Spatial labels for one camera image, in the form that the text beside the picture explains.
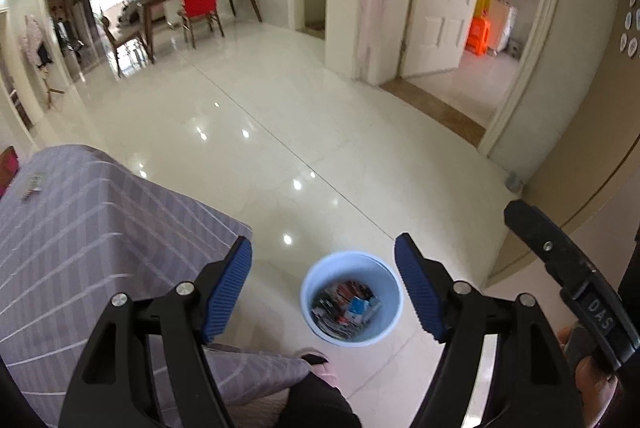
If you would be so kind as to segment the person's right hand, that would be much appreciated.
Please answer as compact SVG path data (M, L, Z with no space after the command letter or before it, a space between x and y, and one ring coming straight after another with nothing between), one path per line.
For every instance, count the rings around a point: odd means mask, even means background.
M618 379L597 368L591 356L582 359L575 370L575 382L582 396L582 416L587 428L593 428L602 420L614 401Z

